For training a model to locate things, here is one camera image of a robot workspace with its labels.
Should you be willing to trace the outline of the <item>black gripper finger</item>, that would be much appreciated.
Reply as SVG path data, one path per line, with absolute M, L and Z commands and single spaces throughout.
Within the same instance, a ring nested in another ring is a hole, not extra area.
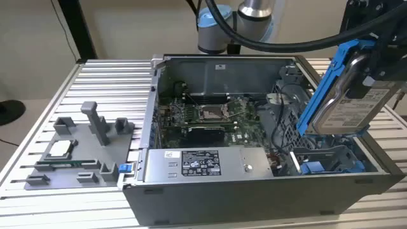
M 353 57 L 347 72 L 350 77 L 346 91 L 347 98 L 363 98 L 373 86 L 375 80 L 367 79 L 367 83 L 363 83 L 377 70 L 375 58 L 371 56 L 370 53 L 361 53 Z

